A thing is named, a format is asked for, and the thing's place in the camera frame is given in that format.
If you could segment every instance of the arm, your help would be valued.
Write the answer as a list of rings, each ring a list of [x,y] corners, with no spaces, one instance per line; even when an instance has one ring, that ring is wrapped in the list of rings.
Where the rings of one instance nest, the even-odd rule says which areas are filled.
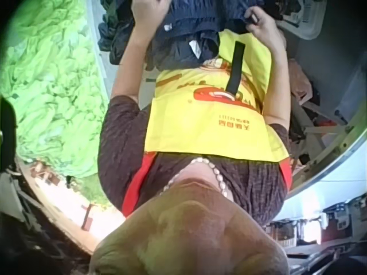
[[[289,130],[291,91],[285,51],[284,54],[272,54],[269,86],[264,99],[263,116],[267,124],[280,124]]]
[[[112,87],[111,99],[129,96],[138,102],[140,82],[143,76],[145,52],[149,41],[142,40],[139,33],[132,31]]]
[[[111,99],[115,96],[129,96],[138,102],[145,52],[166,16],[170,2],[171,0],[133,0],[131,10],[135,27],[122,56]]]
[[[247,29],[263,43],[271,53],[271,69],[268,91],[264,99],[263,116],[267,124],[280,124],[289,129],[291,116],[291,91],[287,53],[283,37],[276,23],[259,7],[250,7],[245,17],[255,14],[259,19],[256,25]]]

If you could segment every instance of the black strap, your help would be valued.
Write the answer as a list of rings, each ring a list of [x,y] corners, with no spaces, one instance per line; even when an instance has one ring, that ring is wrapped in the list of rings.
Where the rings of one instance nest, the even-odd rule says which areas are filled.
[[[230,92],[234,96],[239,90],[242,75],[242,61],[245,53],[245,44],[236,41],[235,52],[233,53],[231,75],[227,83],[225,90]]]

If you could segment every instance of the lime green cloth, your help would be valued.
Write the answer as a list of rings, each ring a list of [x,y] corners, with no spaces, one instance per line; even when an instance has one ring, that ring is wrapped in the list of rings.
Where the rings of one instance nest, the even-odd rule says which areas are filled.
[[[9,27],[1,94],[17,114],[17,152],[61,175],[97,173],[107,99],[83,0],[28,0]]]

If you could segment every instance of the pearl necklace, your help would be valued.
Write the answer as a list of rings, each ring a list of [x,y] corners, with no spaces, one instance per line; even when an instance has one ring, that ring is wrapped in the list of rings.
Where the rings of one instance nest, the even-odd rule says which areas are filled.
[[[209,159],[205,159],[205,158],[202,158],[202,157],[193,159],[189,165],[191,165],[193,163],[197,163],[197,162],[203,162],[203,163],[207,164],[213,170],[213,173],[215,174],[215,176],[217,178],[217,181],[218,181],[218,186],[219,186],[219,189],[220,189],[220,193],[224,197],[227,197],[228,196],[228,192],[226,191],[227,185],[223,181],[223,176],[220,174],[220,171],[216,168],[216,166],[213,163],[211,163],[209,161]],[[182,172],[182,170],[180,172],[178,172],[177,174],[175,174],[173,176],[173,178],[170,179],[168,184],[163,188],[163,191],[160,193],[160,195],[162,195],[162,193],[164,191],[167,191],[171,187],[171,185],[174,183],[175,179],[179,176],[179,174]]]

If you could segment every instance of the yellow apron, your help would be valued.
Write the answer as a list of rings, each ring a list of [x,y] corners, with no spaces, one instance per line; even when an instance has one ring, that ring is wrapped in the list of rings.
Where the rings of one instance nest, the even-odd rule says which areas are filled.
[[[163,71],[145,140],[146,152],[184,152],[279,162],[288,152],[261,115],[271,57],[253,35],[220,33],[219,56],[197,69]],[[225,91],[235,41],[245,44],[236,97]]]

